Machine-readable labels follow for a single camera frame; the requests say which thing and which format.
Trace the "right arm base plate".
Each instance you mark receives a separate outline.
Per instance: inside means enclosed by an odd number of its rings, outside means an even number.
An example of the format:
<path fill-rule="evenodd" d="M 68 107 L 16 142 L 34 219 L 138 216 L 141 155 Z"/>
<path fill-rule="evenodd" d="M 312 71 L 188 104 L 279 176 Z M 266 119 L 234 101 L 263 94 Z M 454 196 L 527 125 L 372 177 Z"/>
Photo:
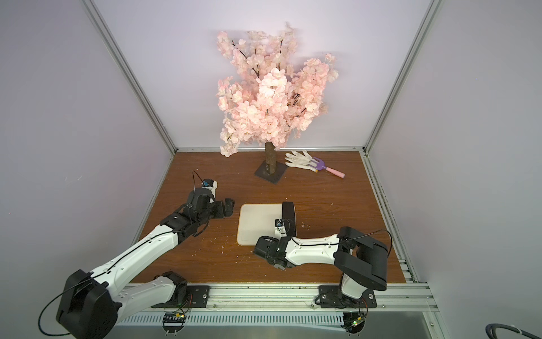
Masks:
<path fill-rule="evenodd" d="M 365 307 L 375 309 L 378 305 L 372 289 L 361 288 L 360 298 L 345 295 L 339 285 L 320 285 L 314 303 L 322 308 L 345 309 Z"/>

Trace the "black cleaver knife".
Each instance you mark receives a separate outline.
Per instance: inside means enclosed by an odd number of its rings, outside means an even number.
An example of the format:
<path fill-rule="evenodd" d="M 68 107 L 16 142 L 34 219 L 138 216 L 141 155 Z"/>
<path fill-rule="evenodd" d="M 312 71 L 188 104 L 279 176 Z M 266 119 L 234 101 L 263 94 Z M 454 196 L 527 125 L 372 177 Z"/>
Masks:
<path fill-rule="evenodd" d="M 282 203 L 282 226 L 285 229 L 286 236 L 297 236 L 296 210 L 292 202 L 285 201 Z"/>

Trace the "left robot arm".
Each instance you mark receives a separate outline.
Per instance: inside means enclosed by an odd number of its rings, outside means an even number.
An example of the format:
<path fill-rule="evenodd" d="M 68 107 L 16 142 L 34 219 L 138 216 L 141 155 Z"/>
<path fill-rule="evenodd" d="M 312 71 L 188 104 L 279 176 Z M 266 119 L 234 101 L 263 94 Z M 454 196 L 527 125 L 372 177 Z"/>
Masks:
<path fill-rule="evenodd" d="M 190 237 L 199 236 L 212 219 L 234 213 L 233 199 L 219 201 L 214 186 L 194 189 L 185 204 L 163 219 L 147 236 L 111 261 L 67 279 L 56 296 L 56 321 L 66 335 L 75 338 L 104 338 L 124 319 L 155 305 L 184 307 L 190 298 L 187 282 L 168 271 L 152 281 L 128 288 L 139 273 L 156 259 Z"/>

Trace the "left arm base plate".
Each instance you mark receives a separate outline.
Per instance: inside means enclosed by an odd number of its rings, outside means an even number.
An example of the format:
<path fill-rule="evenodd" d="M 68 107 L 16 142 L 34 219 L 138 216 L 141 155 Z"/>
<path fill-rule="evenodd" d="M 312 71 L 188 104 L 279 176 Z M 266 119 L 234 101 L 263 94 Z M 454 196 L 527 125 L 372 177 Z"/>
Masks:
<path fill-rule="evenodd" d="M 205 309 L 209 296 L 209 285 L 186 285 L 176 291 L 172 299 L 165 303 L 153 305 L 152 308 Z"/>

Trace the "cream cutting board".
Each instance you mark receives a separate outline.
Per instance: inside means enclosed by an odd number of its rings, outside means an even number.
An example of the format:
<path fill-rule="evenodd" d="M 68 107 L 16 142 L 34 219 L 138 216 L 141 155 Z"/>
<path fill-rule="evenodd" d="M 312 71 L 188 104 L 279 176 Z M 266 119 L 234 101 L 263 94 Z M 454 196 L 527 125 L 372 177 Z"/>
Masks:
<path fill-rule="evenodd" d="M 280 238 L 275 221 L 281 218 L 281 203 L 245 203 L 240 209 L 237 244 L 255 246 L 262 236 Z"/>

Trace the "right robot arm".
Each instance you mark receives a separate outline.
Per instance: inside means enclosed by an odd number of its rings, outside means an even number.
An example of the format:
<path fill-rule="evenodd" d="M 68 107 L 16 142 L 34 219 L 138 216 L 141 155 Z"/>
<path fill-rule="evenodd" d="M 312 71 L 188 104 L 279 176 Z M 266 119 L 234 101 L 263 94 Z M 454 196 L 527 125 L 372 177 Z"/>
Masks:
<path fill-rule="evenodd" d="M 340 298 L 358 300 L 367 290 L 388 287 L 388 246 L 351 227 L 329 237 L 301 239 L 261 236 L 253 253 L 275 268 L 285 270 L 305 264 L 326 264 L 342 272 Z"/>

